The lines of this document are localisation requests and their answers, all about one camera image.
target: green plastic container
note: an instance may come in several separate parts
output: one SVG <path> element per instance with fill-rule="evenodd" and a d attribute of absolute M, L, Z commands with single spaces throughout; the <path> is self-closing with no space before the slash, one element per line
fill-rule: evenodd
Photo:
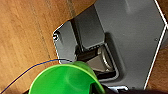
<path fill-rule="evenodd" d="M 91 84 L 99 94 L 105 91 L 93 70 L 81 61 L 51 66 L 33 81 L 29 94 L 92 94 Z"/>

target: wood grain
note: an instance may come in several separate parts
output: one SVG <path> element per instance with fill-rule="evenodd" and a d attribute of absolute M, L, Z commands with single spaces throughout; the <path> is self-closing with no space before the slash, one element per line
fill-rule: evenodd
<path fill-rule="evenodd" d="M 57 58 L 53 31 L 95 0 L 1 0 L 0 91 L 34 64 Z M 4 94 L 21 94 L 51 62 L 37 66 Z"/>

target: power cord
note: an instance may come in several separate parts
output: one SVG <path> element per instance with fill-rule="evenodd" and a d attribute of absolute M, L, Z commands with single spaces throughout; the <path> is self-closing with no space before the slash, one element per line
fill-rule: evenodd
<path fill-rule="evenodd" d="M 68 62 L 72 62 L 71 60 L 67 60 L 67 59 L 53 59 L 53 60 L 49 60 L 49 61 L 45 61 L 36 65 L 33 65 L 32 67 L 28 68 L 26 71 L 24 71 L 21 75 L 19 75 L 15 80 L 13 80 L 0 94 L 2 94 L 3 92 L 5 92 L 13 83 L 15 83 L 20 77 L 22 77 L 25 73 L 27 73 L 30 69 L 38 66 L 38 65 L 42 65 L 48 62 L 52 62 L 52 61 L 68 61 Z"/>

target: wooden surface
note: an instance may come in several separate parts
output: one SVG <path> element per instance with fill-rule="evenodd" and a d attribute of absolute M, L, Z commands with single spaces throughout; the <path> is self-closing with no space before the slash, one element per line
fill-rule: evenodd
<path fill-rule="evenodd" d="M 52 40 L 53 31 L 93 4 L 94 1 L 1 0 L 0 91 L 32 65 L 57 58 Z M 37 66 L 16 81 L 4 94 L 23 93 L 30 87 L 39 72 L 54 64 L 58 62 Z M 156 85 L 154 79 L 153 81 L 150 87 Z"/>

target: black wire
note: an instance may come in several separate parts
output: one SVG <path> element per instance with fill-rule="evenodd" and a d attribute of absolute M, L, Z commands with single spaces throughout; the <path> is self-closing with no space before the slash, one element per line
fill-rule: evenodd
<path fill-rule="evenodd" d="M 15 80 L 13 80 L 0 94 L 2 94 L 3 92 L 5 92 L 13 83 L 15 83 L 20 77 L 22 77 L 30 69 L 32 69 L 32 68 L 34 68 L 34 67 L 36 67 L 38 65 L 45 64 L 45 63 L 52 62 L 52 61 L 68 61 L 68 62 L 72 62 L 72 61 L 67 60 L 67 59 L 53 59 L 53 60 L 49 60 L 49 61 L 45 61 L 45 62 L 36 64 L 36 65 L 33 65 L 32 67 L 30 67 L 26 71 L 24 71 L 21 75 L 19 75 Z"/>

